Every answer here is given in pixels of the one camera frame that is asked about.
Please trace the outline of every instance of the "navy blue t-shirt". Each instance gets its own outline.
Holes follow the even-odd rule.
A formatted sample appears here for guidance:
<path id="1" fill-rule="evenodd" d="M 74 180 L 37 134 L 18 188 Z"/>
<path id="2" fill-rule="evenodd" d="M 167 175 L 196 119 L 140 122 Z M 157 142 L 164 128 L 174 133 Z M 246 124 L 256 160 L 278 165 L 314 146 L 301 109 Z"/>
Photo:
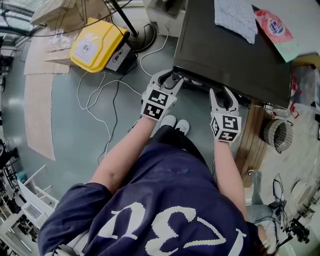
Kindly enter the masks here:
<path id="1" fill-rule="evenodd" d="M 97 183 L 70 188 L 38 234 L 40 255 L 85 231 L 85 256 L 245 256 L 258 237 L 204 163 L 160 143 L 145 147 L 113 196 Z"/>

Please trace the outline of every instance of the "gray floor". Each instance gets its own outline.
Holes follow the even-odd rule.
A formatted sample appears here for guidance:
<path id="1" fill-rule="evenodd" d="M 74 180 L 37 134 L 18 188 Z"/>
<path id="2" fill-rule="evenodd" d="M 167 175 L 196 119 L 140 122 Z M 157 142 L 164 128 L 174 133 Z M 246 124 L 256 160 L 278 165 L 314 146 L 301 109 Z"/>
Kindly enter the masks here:
<path id="1" fill-rule="evenodd" d="M 158 36 L 154 45 L 147 52 L 154 51 L 162 46 L 165 38 Z M 144 67 L 150 74 L 164 69 L 170 69 L 177 38 L 169 38 L 163 51 L 147 56 Z M 37 182 L 40 187 L 53 185 L 52 194 L 58 199 L 75 183 L 87 182 L 98 166 L 98 156 L 108 141 L 107 129 L 103 123 L 81 110 L 77 101 L 77 88 L 84 70 L 72 67 L 69 74 L 56 74 L 52 89 L 51 126 L 56 161 L 52 161 L 33 151 L 27 145 L 24 122 L 24 63 L 27 48 L 23 56 L 17 56 L 13 62 L 11 73 L 7 76 L 7 86 L 2 93 L 2 120 L 3 132 L 9 146 L 17 145 L 21 156 L 21 167 L 30 176 L 42 165 L 47 170 L 39 175 Z M 90 93 L 99 85 L 102 73 L 88 74 L 82 80 L 79 98 L 86 104 Z M 105 82 L 118 79 L 119 75 L 107 73 Z M 150 77 L 143 73 L 140 66 L 128 74 L 124 82 L 130 84 L 142 93 L 150 81 Z M 116 92 L 116 83 L 107 85 L 91 111 L 107 122 L 112 129 L 115 124 L 115 113 L 112 98 Z M 115 100 L 118 124 L 114 137 L 110 142 L 110 149 L 128 132 L 140 116 L 141 99 L 127 86 L 120 85 Z M 170 114 L 177 119 L 189 121 L 191 129 L 188 137 L 195 143 L 208 166 L 213 166 L 213 136 L 210 122 L 209 95 L 198 91 L 182 89 L 178 94 L 178 101 Z M 247 111 L 241 109 L 241 115 Z"/>

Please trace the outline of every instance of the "printed number on shirt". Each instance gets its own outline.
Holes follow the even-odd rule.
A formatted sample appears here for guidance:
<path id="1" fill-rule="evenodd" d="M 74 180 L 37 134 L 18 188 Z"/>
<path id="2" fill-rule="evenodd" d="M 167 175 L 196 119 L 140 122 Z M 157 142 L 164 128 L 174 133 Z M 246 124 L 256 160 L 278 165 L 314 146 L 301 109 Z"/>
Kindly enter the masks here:
<path id="1" fill-rule="evenodd" d="M 133 232 L 137 230 L 141 225 L 146 212 L 144 206 L 139 202 L 134 202 L 133 204 L 130 204 L 129 206 L 123 208 L 120 211 L 111 211 L 111 213 L 114 214 L 114 216 L 101 228 L 101 230 L 98 233 L 98 236 L 103 238 L 118 239 L 118 236 L 113 234 L 115 230 L 116 219 L 119 213 L 125 209 L 131 209 L 131 215 L 126 233 L 122 237 L 129 237 L 136 240 L 138 237 L 134 235 Z M 174 206 L 162 212 L 159 212 L 155 216 L 151 224 L 151 227 L 153 232 L 156 234 L 157 238 L 151 239 L 146 243 L 145 251 L 148 255 L 169 256 L 178 250 L 178 248 L 173 248 L 173 250 L 169 252 L 164 252 L 161 250 L 161 247 L 167 240 L 174 239 L 179 236 L 168 224 L 171 215 L 175 213 L 182 213 L 188 222 L 196 221 L 200 225 L 206 226 L 207 228 L 211 229 L 212 232 L 218 237 L 218 239 L 195 240 L 187 242 L 183 246 L 184 249 L 193 246 L 217 246 L 226 242 L 226 239 L 219 233 L 219 231 L 212 224 L 210 224 L 201 217 L 196 218 L 196 209 L 189 207 Z M 238 232 L 238 235 L 228 256 L 238 256 L 240 254 L 244 244 L 244 237 L 247 236 L 237 228 L 235 229 L 235 231 Z"/>

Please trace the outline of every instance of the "yellow case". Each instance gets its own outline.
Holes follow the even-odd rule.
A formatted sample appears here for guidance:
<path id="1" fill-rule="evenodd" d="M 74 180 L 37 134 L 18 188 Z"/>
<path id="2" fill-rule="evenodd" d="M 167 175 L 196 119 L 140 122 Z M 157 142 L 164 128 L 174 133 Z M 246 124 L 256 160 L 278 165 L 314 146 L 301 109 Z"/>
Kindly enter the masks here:
<path id="1" fill-rule="evenodd" d="M 95 21 L 97 19 L 88 18 L 87 23 Z M 84 27 L 72 45 L 70 59 L 90 73 L 100 72 L 124 38 L 119 30 L 128 36 L 129 32 L 126 29 L 118 29 L 112 23 L 103 20 Z"/>

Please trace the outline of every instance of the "colorful package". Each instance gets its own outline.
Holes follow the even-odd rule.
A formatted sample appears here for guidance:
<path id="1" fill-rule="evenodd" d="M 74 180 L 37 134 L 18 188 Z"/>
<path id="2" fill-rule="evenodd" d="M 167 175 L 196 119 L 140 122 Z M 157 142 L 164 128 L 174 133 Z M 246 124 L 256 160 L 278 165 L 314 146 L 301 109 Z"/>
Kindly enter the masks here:
<path id="1" fill-rule="evenodd" d="M 281 19 L 268 10 L 257 10 L 254 13 L 260 27 L 270 38 L 285 62 L 296 58 L 298 45 Z"/>

